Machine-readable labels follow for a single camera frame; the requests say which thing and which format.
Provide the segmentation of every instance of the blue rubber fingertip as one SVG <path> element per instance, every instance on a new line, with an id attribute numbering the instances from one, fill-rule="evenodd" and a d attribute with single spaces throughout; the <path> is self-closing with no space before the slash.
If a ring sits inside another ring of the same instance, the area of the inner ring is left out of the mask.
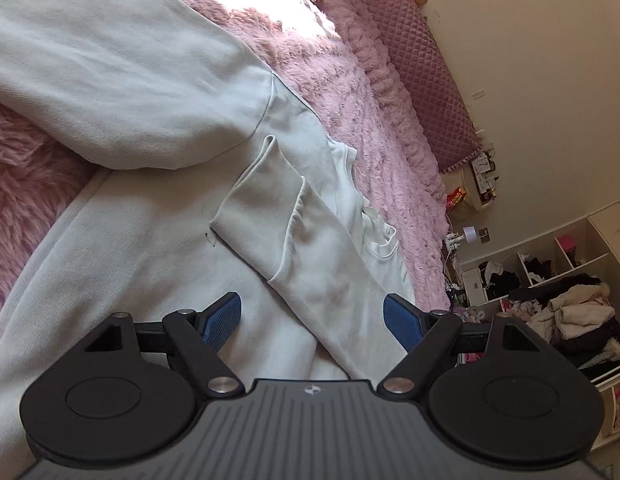
<path id="1" fill-rule="evenodd" d="M 383 320 L 388 330 L 407 352 L 423 339 L 419 319 L 390 296 L 386 296 L 383 302 Z"/>
<path id="2" fill-rule="evenodd" d="M 236 295 L 207 319 L 203 341 L 218 352 L 241 321 L 241 298 Z"/>

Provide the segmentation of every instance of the pink fluffy blanket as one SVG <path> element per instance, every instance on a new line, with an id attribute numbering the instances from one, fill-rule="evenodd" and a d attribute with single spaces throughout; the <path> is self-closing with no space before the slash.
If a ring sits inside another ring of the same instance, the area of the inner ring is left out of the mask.
<path id="1" fill-rule="evenodd" d="M 419 305 L 446 308 L 437 162 L 365 6 L 328 0 L 322 12 L 310 0 L 183 1 L 247 43 L 314 107 L 332 137 L 359 151 L 357 185 L 397 227 Z M 0 105 L 0 308 L 93 171 Z"/>

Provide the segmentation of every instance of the wall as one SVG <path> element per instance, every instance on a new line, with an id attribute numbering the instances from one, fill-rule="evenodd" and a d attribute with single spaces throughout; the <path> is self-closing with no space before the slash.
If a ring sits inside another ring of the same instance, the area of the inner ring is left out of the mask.
<path id="1" fill-rule="evenodd" d="M 501 175 L 471 219 L 491 241 L 461 261 L 620 197 L 620 0 L 428 0 L 423 13 Z"/>

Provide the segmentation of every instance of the pink quilted headboard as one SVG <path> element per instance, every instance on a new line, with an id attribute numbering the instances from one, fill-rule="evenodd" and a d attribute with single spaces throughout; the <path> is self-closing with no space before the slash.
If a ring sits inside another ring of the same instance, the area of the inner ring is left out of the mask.
<path id="1" fill-rule="evenodd" d="M 439 46 L 414 0 L 361 0 L 412 97 L 439 170 L 449 171 L 480 147 L 474 124 Z"/>

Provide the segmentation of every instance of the blue gripper pad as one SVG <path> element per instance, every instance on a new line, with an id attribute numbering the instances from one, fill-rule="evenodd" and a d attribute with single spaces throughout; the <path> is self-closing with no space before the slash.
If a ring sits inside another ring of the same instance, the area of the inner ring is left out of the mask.
<path id="1" fill-rule="evenodd" d="M 218 352 L 241 321 L 241 298 L 236 293 L 229 293 L 216 303 L 208 307 L 213 312 L 205 321 L 203 341 Z"/>
<path id="2" fill-rule="evenodd" d="M 420 316 L 427 315 L 397 294 L 388 294 L 383 301 L 385 326 L 407 352 L 417 346 L 426 334 Z"/>

